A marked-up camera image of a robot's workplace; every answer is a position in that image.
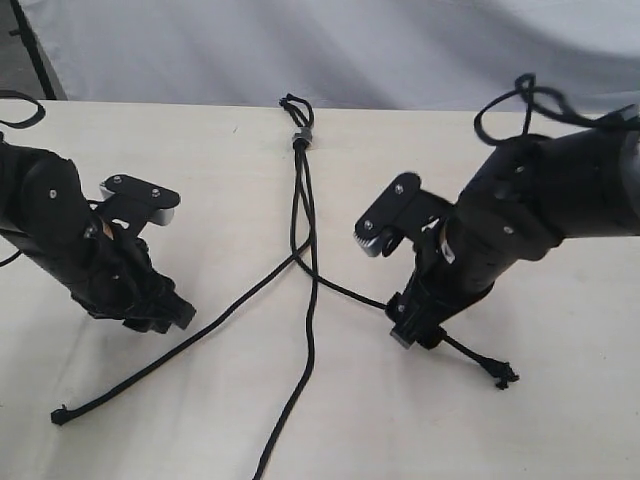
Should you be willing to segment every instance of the white table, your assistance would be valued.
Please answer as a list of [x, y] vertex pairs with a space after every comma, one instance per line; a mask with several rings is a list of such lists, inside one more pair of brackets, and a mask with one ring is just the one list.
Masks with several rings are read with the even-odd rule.
[[[88, 318], [26, 259], [2, 269], [0, 478], [250, 478], [305, 361], [310, 280], [297, 269], [106, 406], [62, 428], [48, 416], [208, 324], [288, 254], [291, 120], [278, 109], [46, 106], [41, 124], [5, 130], [7, 140], [73, 158], [88, 197], [114, 173], [181, 193], [174, 222], [143, 236], [198, 315], [187, 332], [140, 335]], [[27, 108], [0, 103], [0, 117]], [[353, 224], [402, 171], [454, 200], [490, 151], [472, 118], [317, 112], [309, 161], [326, 277], [380, 301], [404, 287], [409, 245], [369, 259]], [[517, 114], [488, 120], [505, 135], [520, 123]], [[633, 239], [566, 242], [542, 262], [519, 262], [486, 300], [448, 322], [454, 337], [512, 363], [522, 378], [504, 392], [448, 346], [404, 351], [382, 312], [323, 289], [316, 371], [265, 478], [638, 478], [639, 252]]]

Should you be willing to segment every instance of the table surface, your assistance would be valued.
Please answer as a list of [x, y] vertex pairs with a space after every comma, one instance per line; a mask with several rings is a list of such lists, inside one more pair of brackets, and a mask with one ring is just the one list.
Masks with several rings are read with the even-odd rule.
[[[146, 366], [287, 256], [290, 118], [257, 108], [46, 107], [43, 122], [7, 129], [6, 139], [72, 158], [87, 197], [115, 173], [181, 193], [173, 223], [142, 236], [198, 315], [186, 332], [137, 334], [90, 319], [26, 259], [2, 269], [0, 478], [251, 478], [306, 358], [310, 280], [297, 268], [104, 407], [62, 428], [48, 416]], [[1, 118], [27, 110], [0, 103]], [[353, 241], [353, 224], [403, 171], [454, 200], [490, 152], [472, 119], [317, 112], [308, 156], [323, 275], [380, 301], [404, 287], [409, 245], [370, 259]], [[521, 120], [493, 114], [487, 123], [508, 136]], [[633, 239], [567, 241], [542, 262], [516, 264], [487, 299], [448, 322], [452, 336], [511, 362], [521, 380], [503, 392], [448, 346], [403, 350], [382, 312], [322, 289], [316, 370], [265, 478], [638, 478], [639, 253]]]

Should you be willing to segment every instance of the white curtain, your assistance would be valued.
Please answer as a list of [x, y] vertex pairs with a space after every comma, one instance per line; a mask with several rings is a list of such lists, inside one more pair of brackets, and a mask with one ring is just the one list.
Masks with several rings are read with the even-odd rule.
[[638, 0], [22, 2], [72, 100], [477, 109], [530, 71], [582, 108], [640, 92]]

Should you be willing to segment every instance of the white backdrop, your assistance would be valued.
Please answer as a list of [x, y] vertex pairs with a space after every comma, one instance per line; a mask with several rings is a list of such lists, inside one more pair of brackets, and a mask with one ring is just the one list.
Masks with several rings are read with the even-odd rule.
[[74, 100], [477, 109], [525, 71], [586, 108], [640, 91], [638, 0], [23, 5]]

